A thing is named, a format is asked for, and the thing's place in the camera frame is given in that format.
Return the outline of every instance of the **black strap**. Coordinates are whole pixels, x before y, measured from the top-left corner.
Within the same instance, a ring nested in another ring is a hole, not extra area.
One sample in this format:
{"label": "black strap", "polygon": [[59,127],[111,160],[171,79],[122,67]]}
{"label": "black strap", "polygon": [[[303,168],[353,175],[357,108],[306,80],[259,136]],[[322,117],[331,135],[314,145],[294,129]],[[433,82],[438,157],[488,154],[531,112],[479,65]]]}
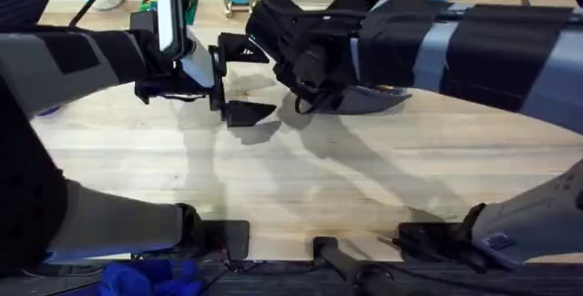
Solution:
{"label": "black strap", "polygon": [[106,31],[89,34],[107,58],[118,76],[119,84],[139,81],[148,76],[144,61],[140,56],[138,43],[133,43],[130,34],[122,31]]}
{"label": "black strap", "polygon": [[410,87],[413,67],[435,18],[451,4],[433,0],[390,0],[363,21],[358,41],[362,82],[374,87]]}
{"label": "black strap", "polygon": [[74,73],[99,65],[89,41],[77,33],[34,33],[45,42],[56,65],[63,74]]}
{"label": "black strap", "polygon": [[477,5],[452,35],[440,93],[517,111],[572,8]]}

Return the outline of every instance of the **wooden table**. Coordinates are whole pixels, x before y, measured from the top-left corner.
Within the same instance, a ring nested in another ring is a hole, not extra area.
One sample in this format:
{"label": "wooden table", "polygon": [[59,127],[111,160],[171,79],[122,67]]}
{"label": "wooden table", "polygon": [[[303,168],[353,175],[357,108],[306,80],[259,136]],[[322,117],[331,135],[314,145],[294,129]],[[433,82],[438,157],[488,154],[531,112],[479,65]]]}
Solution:
{"label": "wooden table", "polygon": [[[221,1],[200,0],[191,30],[205,44],[214,44],[219,32],[243,32],[247,15],[227,19]],[[128,28],[139,2],[91,11],[80,25]],[[41,23],[66,25],[83,3],[51,0]],[[459,221],[476,203],[508,199],[583,157],[580,135],[418,90],[382,114],[300,116],[271,65],[229,69],[229,99],[278,106],[265,123],[229,130],[206,100],[154,99],[145,106],[133,86],[123,86],[33,125],[66,175],[92,189],[187,202],[206,219],[247,219],[249,258],[258,260],[308,260],[319,235],[338,237],[358,258],[399,260],[397,250],[377,240],[392,237],[399,222]]]}

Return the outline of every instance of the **black mount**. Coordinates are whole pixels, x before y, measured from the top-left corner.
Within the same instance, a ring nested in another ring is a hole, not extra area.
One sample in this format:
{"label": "black mount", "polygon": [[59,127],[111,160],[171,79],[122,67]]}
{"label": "black mount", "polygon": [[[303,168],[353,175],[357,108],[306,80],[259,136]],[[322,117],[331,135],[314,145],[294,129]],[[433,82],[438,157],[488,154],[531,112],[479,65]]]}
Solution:
{"label": "black mount", "polygon": [[401,223],[393,244],[401,249],[404,260],[455,262],[478,273],[509,270],[472,243],[472,228],[485,206],[471,208],[462,223]]}
{"label": "black mount", "polygon": [[246,35],[221,33],[217,44],[209,46],[215,82],[210,91],[210,110],[219,110],[221,119],[227,122],[229,128],[252,127],[276,107],[240,100],[226,102],[222,79],[227,75],[228,62],[269,64],[270,60]]}
{"label": "black mount", "polygon": [[393,280],[383,264],[372,261],[355,260],[341,252],[338,240],[331,237],[316,237],[312,241],[315,265],[322,263],[332,267],[351,286],[356,295],[366,296],[425,296],[420,291],[405,291]]}

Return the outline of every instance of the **blue cloth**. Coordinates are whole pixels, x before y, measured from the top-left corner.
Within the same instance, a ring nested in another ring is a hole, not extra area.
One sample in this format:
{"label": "blue cloth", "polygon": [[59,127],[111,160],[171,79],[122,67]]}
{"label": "blue cloth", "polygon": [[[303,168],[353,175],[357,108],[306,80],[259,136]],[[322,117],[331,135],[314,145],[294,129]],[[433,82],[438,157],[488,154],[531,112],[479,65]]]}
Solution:
{"label": "blue cloth", "polygon": [[173,278],[169,260],[139,260],[106,266],[99,296],[197,296],[202,283],[197,281],[194,261],[182,263],[182,277]]}

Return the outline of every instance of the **metal bracket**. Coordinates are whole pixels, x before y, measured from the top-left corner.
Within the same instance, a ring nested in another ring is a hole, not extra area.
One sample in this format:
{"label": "metal bracket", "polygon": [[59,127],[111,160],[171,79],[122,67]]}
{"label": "metal bracket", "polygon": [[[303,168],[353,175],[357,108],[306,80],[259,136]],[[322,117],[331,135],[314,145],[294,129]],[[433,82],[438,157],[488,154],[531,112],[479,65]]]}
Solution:
{"label": "metal bracket", "polygon": [[249,13],[251,13],[258,0],[247,1],[248,3],[246,5],[235,5],[231,0],[222,0],[223,4],[225,5],[225,16],[227,18],[232,18],[233,13],[236,11],[249,11]]}

